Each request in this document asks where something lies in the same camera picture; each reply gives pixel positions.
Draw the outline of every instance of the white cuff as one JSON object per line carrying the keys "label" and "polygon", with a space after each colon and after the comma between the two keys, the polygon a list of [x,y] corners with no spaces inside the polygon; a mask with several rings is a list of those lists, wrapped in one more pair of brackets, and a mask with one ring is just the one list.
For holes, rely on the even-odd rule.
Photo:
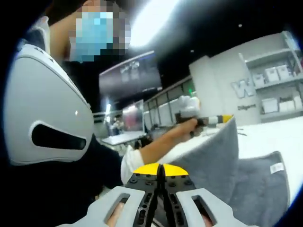
{"label": "white cuff", "polygon": [[126,154],[123,156],[121,163],[121,180],[126,184],[131,178],[133,172],[142,167],[144,162],[139,150],[127,149]]}

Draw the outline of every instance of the white box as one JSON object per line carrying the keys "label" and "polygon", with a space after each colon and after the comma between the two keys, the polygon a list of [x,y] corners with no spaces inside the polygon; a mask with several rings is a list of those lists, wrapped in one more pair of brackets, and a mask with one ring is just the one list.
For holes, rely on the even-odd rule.
{"label": "white box", "polygon": [[265,85],[263,74],[252,75],[252,80],[254,81],[254,84],[256,87],[261,87],[261,86]]}
{"label": "white box", "polygon": [[295,110],[294,101],[293,100],[287,101],[287,110],[288,111],[294,111]]}
{"label": "white box", "polygon": [[264,113],[278,112],[278,100],[276,98],[262,99]]}
{"label": "white box", "polygon": [[277,70],[281,80],[291,78],[291,74],[288,71],[287,65],[280,65],[280,66],[276,67],[276,70]]}
{"label": "white box", "polygon": [[279,103],[279,111],[280,112],[287,112],[288,111],[288,104],[287,102]]}
{"label": "white box", "polygon": [[265,75],[269,82],[279,81],[279,75],[275,67],[265,69]]}
{"label": "white box", "polygon": [[294,105],[296,110],[303,109],[302,99],[300,96],[294,97]]}

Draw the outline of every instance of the white wall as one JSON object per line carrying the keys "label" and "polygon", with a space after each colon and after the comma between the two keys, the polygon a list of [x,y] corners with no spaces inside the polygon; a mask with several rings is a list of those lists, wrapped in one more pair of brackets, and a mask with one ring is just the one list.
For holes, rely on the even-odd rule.
{"label": "white wall", "polygon": [[[212,58],[207,56],[189,65],[196,96],[201,101],[203,116],[234,114],[238,125],[260,123],[259,106],[256,96],[238,98],[231,84],[247,79],[249,74],[239,58],[285,48],[281,34],[268,35],[229,49]],[[238,110],[240,105],[253,105],[256,108]]]}

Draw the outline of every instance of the yellow part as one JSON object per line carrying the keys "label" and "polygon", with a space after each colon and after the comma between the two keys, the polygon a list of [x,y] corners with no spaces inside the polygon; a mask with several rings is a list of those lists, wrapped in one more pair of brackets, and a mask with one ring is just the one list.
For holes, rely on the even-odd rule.
{"label": "yellow part", "polygon": [[163,164],[164,170],[165,170],[165,176],[182,176],[182,175],[188,175],[188,172],[186,172],[184,169],[178,166],[173,166],[170,164]]}
{"label": "yellow part", "polygon": [[147,164],[134,171],[134,174],[157,175],[158,167],[159,167],[159,163]]}
{"label": "yellow part", "polygon": [[223,123],[227,123],[232,118],[232,115],[223,115]]}

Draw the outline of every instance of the gray cloth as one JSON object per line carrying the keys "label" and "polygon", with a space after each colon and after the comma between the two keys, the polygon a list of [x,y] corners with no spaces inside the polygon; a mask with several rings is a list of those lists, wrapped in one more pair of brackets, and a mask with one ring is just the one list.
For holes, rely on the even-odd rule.
{"label": "gray cloth", "polygon": [[283,162],[282,157],[277,151],[252,159],[239,159],[238,154],[233,118],[216,135],[171,164],[187,170],[196,188],[206,188],[229,204],[238,220],[271,227],[288,207],[286,172],[270,173],[270,166]]}

